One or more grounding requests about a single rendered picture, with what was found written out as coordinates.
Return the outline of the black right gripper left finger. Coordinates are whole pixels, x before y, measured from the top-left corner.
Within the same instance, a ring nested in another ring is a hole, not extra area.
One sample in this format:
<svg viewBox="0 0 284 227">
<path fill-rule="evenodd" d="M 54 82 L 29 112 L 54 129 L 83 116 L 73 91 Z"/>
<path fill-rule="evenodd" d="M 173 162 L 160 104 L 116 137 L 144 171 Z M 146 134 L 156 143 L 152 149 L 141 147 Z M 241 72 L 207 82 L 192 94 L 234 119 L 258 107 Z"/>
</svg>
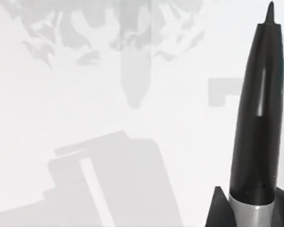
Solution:
<svg viewBox="0 0 284 227">
<path fill-rule="evenodd" d="M 214 189 L 205 227 L 237 227 L 234 212 L 220 186 Z"/>
</svg>

